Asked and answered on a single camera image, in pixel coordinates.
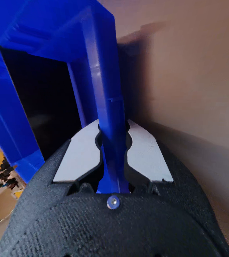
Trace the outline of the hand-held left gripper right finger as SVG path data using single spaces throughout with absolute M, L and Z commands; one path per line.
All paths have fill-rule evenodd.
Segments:
M 124 176 L 129 183 L 174 181 L 155 137 L 132 120 L 126 134 Z

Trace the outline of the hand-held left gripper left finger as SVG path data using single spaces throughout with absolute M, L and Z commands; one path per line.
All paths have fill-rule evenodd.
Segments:
M 54 183 L 80 181 L 101 165 L 103 154 L 97 141 L 100 135 L 97 119 L 71 138 L 53 178 Z

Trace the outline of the cardboard box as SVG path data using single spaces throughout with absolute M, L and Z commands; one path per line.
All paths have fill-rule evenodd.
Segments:
M 17 201 L 10 188 L 6 188 L 0 193 L 0 220 L 5 219 L 11 214 Z

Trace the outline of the black bin divider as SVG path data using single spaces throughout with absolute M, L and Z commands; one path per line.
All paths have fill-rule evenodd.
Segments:
M 82 129 L 65 62 L 0 47 L 44 161 Z

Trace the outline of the blue plastic storage bin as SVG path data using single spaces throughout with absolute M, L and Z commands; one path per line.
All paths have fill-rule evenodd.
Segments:
M 98 1 L 0 1 L 0 47 L 65 62 L 82 128 L 99 120 L 99 193 L 129 193 L 115 18 Z M 0 149 L 25 182 L 45 164 L 0 53 Z

